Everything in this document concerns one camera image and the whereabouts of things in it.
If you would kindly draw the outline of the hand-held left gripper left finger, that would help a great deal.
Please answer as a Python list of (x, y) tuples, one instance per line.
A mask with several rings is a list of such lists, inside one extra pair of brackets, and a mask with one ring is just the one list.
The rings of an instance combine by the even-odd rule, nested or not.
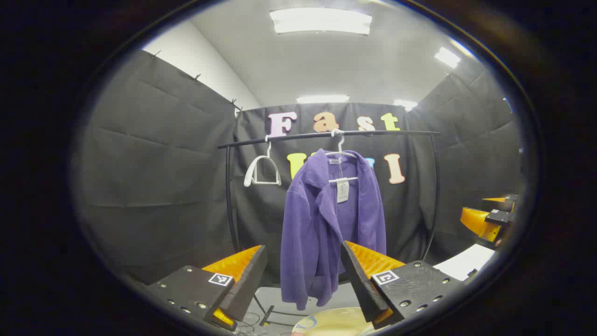
[(207, 266), (182, 266), (147, 289), (185, 320), (232, 332), (245, 317), (266, 266), (266, 246), (258, 245)]

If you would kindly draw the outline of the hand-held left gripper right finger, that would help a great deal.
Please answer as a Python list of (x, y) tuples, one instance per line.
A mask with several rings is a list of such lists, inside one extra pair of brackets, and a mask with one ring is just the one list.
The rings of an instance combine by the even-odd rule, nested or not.
[(464, 286), (426, 262), (405, 264), (348, 241), (342, 243), (341, 261), (365, 321), (374, 329), (437, 306)]

